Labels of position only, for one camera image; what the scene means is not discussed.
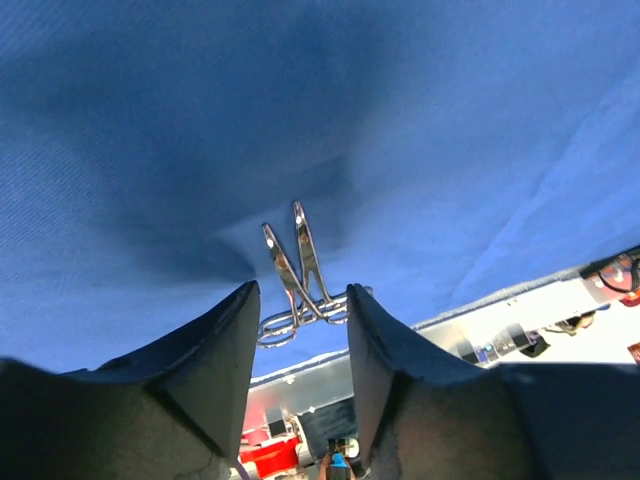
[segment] black cable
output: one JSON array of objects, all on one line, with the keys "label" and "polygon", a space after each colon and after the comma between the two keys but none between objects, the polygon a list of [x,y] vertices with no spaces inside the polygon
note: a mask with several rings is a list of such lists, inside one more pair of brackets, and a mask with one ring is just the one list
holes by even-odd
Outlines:
[{"label": "black cable", "polygon": [[636,258],[633,261],[633,263],[631,264],[631,269],[630,269],[629,273],[631,274],[631,288],[630,289],[614,287],[607,280],[604,279],[604,276],[602,275],[602,271],[601,270],[598,270],[598,277],[600,277],[600,281],[609,290],[613,290],[614,292],[618,292],[618,293],[626,293],[626,294],[628,294],[628,293],[634,293],[634,292],[637,292],[638,290],[640,290],[640,258]]}]

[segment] brown object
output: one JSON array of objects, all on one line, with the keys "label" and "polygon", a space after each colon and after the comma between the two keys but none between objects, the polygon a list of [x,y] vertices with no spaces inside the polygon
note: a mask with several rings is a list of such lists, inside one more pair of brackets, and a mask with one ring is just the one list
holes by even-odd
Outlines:
[{"label": "brown object", "polygon": [[640,365],[640,343],[636,343],[627,348],[629,349],[629,353],[631,353],[631,356],[636,361],[636,363]]}]

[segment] metal forceps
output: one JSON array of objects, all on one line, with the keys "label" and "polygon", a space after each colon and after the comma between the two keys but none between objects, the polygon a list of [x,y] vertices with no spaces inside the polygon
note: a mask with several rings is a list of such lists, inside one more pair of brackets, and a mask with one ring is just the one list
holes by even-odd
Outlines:
[{"label": "metal forceps", "polygon": [[[263,348],[281,347],[289,343],[298,334],[298,328],[318,320],[324,320],[330,325],[339,325],[347,321],[346,292],[336,297],[329,294],[320,273],[311,230],[299,201],[294,202],[293,213],[296,222],[301,281],[298,280],[296,272],[271,226],[267,223],[262,226],[267,248],[284,286],[290,306],[289,312],[273,315],[260,323],[258,346]],[[311,274],[315,278],[316,286],[322,297],[317,301],[313,300],[310,293]]]}]

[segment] gripper jaw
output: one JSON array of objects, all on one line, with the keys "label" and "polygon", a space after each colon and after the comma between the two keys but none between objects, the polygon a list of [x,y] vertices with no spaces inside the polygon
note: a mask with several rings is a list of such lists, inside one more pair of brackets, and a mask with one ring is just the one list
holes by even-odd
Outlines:
[{"label": "gripper jaw", "polygon": [[372,479],[640,478],[640,369],[473,366],[347,289],[363,462]]},{"label": "gripper jaw", "polygon": [[94,371],[0,361],[0,464],[20,479],[223,478],[238,455],[260,295],[209,312]]}]

